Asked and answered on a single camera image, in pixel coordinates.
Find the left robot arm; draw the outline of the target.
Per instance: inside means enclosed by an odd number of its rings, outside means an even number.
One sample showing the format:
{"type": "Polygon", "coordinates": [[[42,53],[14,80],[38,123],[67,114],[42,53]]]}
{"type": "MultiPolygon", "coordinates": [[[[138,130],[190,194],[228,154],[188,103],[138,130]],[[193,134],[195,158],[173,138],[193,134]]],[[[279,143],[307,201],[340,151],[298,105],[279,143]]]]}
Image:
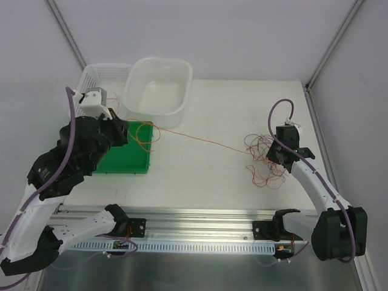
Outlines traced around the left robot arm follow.
{"type": "Polygon", "coordinates": [[[33,273],[65,250],[94,236],[124,237],[129,218],[117,204],[95,216],[50,227],[48,221],[75,186],[90,176],[112,147],[128,143],[129,124],[118,117],[78,117],[63,127],[56,147],[41,155],[27,175],[21,208],[2,236],[1,269],[6,276],[33,273]]]}

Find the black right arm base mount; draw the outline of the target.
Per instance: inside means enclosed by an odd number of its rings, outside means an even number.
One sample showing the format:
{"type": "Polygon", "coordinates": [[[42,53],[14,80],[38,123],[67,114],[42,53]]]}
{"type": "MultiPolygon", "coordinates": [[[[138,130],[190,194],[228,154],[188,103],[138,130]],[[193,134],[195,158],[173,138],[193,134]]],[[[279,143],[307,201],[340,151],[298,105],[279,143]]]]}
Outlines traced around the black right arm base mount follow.
{"type": "Polygon", "coordinates": [[[253,221],[252,233],[254,240],[269,240],[280,242],[291,241],[292,234],[287,232],[281,222],[253,221]]]}

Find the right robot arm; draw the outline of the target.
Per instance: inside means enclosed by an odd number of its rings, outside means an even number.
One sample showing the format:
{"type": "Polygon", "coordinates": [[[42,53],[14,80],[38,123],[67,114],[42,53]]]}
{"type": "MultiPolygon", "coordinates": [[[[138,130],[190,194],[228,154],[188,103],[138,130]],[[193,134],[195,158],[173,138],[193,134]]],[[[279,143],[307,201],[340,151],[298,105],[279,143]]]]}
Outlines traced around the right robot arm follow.
{"type": "Polygon", "coordinates": [[[353,207],[320,174],[314,154],[309,148],[300,147],[299,132],[294,125],[276,127],[267,159],[283,166],[302,185],[319,216],[309,226],[295,217],[297,210],[283,211],[283,218],[272,224],[277,238],[286,239],[292,233],[305,232],[315,255],[322,261],[346,262],[365,254],[366,211],[353,207]]]}

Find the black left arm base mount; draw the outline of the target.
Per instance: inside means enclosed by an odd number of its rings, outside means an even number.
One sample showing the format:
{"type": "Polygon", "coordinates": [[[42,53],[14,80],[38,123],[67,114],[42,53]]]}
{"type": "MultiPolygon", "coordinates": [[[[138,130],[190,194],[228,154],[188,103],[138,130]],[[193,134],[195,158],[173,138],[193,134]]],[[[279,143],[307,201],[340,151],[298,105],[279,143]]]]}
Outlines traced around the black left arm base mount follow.
{"type": "Polygon", "coordinates": [[[145,218],[129,218],[119,224],[116,235],[126,238],[143,238],[146,235],[145,218]]]}

